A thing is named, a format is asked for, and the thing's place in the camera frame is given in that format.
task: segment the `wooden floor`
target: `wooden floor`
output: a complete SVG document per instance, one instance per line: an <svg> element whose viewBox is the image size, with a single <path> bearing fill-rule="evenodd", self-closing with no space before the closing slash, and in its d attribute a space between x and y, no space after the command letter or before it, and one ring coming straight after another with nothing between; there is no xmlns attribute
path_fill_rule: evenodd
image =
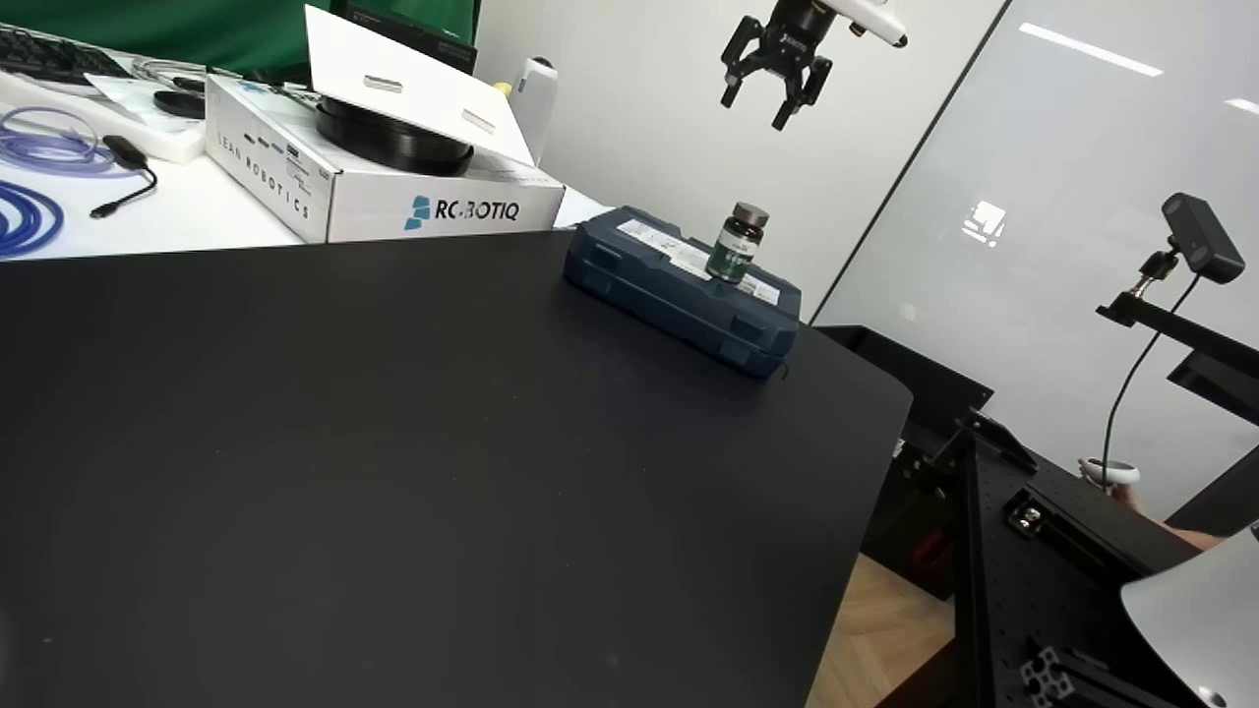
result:
<svg viewBox="0 0 1259 708"><path fill-rule="evenodd" d="M861 556L805 708L872 708L948 643L952 607Z"/></svg>

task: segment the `white wall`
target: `white wall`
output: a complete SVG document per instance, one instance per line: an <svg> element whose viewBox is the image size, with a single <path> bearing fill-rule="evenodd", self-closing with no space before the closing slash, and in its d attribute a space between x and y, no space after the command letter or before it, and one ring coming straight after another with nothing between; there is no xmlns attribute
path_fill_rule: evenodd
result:
<svg viewBox="0 0 1259 708"><path fill-rule="evenodd" d="M771 213L760 264L801 286L814 314L941 100L987 32L999 0L893 0L912 42L893 50L829 27L829 88L814 112L771 129L773 76L721 105L721 50L739 16L771 0L485 0L485 78L528 57L558 66L548 169L604 205L637 205L712 242L737 202Z"/></svg>
<svg viewBox="0 0 1259 708"><path fill-rule="evenodd" d="M1053 49L1038 23L1162 76ZM1059 464L1096 457L1107 411L1149 332L1095 314L1163 249L1162 202L1211 202L1259 264L1253 0L1013 0L941 129L872 225L818 323L869 323L995 388L991 412ZM1003 236L964 236L979 202ZM1168 306L1180 266L1152 290ZM1200 282L1189 319L1259 346L1259 272ZM1162 341L1117 417L1113 451L1145 468L1145 509L1168 517L1259 446L1253 424L1163 382Z"/></svg>

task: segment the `green wall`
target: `green wall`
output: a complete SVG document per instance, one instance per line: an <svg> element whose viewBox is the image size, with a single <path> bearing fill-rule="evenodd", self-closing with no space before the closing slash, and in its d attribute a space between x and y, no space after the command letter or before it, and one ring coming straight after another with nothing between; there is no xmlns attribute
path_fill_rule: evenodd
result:
<svg viewBox="0 0 1259 708"><path fill-rule="evenodd" d="M0 0L2 23L102 49L275 71L308 58L304 0ZM474 0L349 0L473 42Z"/></svg>

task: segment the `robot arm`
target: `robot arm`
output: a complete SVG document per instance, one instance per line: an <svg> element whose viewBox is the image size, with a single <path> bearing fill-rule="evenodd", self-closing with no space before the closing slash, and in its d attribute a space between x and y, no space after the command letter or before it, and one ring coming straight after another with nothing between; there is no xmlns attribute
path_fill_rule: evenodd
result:
<svg viewBox="0 0 1259 708"><path fill-rule="evenodd" d="M829 58L814 50L827 40L832 16L851 20L855 34L872 32L893 49L909 42L905 23L880 0L779 0L771 23L745 16L737 34L721 50L729 66L721 105L737 104L752 71L773 71L785 82L773 129L781 129L798 105L814 105L829 76Z"/></svg>

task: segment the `cardboard box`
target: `cardboard box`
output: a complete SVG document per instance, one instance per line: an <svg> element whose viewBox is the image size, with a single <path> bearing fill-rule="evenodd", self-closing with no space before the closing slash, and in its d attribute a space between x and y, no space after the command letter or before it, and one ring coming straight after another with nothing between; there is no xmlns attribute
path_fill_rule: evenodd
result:
<svg viewBox="0 0 1259 708"><path fill-rule="evenodd" d="M562 202L556 179L489 150L461 179L362 163L299 100L231 78L206 88L206 155L308 244L548 232Z"/></svg>

